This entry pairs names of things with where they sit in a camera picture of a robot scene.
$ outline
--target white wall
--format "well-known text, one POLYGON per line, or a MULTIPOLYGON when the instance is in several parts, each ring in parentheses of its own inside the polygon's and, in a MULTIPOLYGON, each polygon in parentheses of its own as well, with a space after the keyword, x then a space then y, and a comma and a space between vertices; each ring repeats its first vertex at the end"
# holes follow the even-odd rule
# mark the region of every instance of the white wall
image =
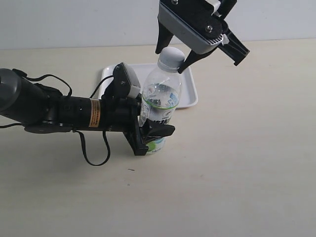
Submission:
MULTIPOLYGON (((158 0, 1 0, 0 49, 156 44, 158 0)), ((314 0, 238 0, 241 40, 316 37, 314 0)))

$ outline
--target beige table surface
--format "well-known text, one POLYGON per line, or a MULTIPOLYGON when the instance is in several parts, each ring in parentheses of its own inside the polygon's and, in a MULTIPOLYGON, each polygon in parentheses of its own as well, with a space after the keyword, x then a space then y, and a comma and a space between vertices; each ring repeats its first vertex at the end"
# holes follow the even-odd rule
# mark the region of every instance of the beige table surface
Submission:
MULTIPOLYGON (((221 51, 193 65, 199 103, 176 112, 155 156, 109 133, 111 160, 96 168, 77 134, 1 130, 0 236, 316 236, 316 39, 245 44, 238 67, 221 51)), ((87 97, 104 67, 154 63, 154 49, 5 50, 0 67, 56 74, 87 97)), ((86 139, 103 159, 102 134, 86 139)))

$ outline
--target white bottle cap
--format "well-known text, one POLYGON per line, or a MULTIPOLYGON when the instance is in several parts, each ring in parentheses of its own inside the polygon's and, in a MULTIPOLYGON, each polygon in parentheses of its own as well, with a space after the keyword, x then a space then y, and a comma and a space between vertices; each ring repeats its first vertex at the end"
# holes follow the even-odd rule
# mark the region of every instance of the white bottle cap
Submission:
POLYGON ((158 67, 169 73, 176 73, 185 60, 184 53, 174 47, 166 47, 161 51, 158 67))

